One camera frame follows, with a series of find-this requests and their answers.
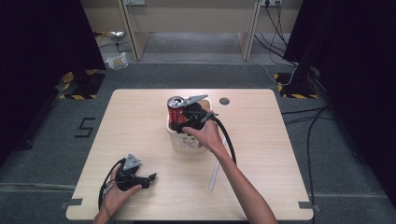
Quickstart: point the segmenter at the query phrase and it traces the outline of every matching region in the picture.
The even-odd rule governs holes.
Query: red can
[[[168,113],[169,113],[169,128],[173,131],[176,130],[176,126],[178,124],[184,123],[187,119],[182,114],[185,106],[182,105],[184,103],[183,97],[173,96],[168,100]]]

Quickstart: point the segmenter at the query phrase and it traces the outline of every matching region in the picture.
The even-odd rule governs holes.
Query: wooden desk
[[[274,93],[270,90],[117,90],[109,102],[73,199],[69,219],[92,220],[98,191],[109,169],[133,153],[140,176],[157,173],[115,215],[118,220],[246,220],[222,169],[210,191],[216,158],[209,151],[188,156],[175,152],[166,131],[166,102],[175,95],[207,93],[226,127],[238,167],[272,207],[279,220],[308,220],[311,209]],[[230,99],[221,105],[219,99]]]

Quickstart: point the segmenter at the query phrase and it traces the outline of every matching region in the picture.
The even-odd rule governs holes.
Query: plastic bag
[[[115,58],[107,58],[106,63],[108,63],[108,67],[113,70],[119,70],[121,68],[126,68],[128,66],[128,62],[126,61],[125,52],[123,52],[120,56]]]

